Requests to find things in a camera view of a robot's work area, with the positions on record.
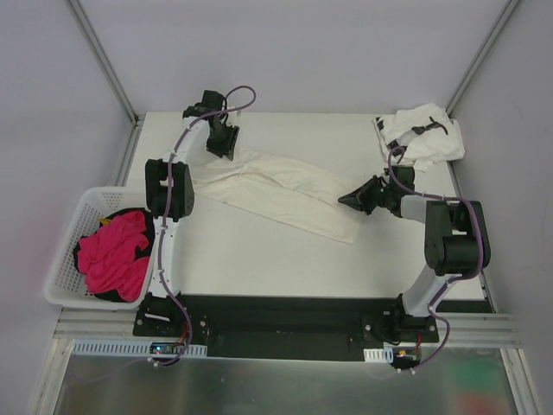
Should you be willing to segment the cream white t shirt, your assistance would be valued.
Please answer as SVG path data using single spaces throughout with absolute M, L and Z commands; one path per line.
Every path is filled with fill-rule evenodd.
M 351 245 L 360 219 L 338 199 L 352 184 L 293 158 L 242 149 L 229 161 L 193 166 L 198 195 Z

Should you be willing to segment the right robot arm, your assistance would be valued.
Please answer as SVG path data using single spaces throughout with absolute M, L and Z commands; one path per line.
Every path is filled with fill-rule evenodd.
M 367 215 L 382 208 L 424 224 L 423 270 L 389 311 L 365 323 L 372 338 L 392 345 L 436 342 L 430 329 L 436 326 L 437 306 L 456 283 L 478 277 L 491 259 L 481 203 L 417 193 L 415 178 L 412 167 L 391 166 L 338 198 Z

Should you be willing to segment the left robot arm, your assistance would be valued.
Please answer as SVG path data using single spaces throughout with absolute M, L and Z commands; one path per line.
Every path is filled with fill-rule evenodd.
M 145 200 L 154 227 L 150 256 L 151 274 L 144 302 L 160 302 L 152 324 L 162 335 L 176 335 L 190 315 L 179 300 L 176 282 L 180 267 L 181 230 L 194 209 L 191 169 L 213 157 L 232 159 L 239 128 L 228 121 L 242 108 L 232 107 L 232 92 L 203 92 L 201 100 L 186 108 L 180 127 L 168 150 L 150 158 L 144 166 Z

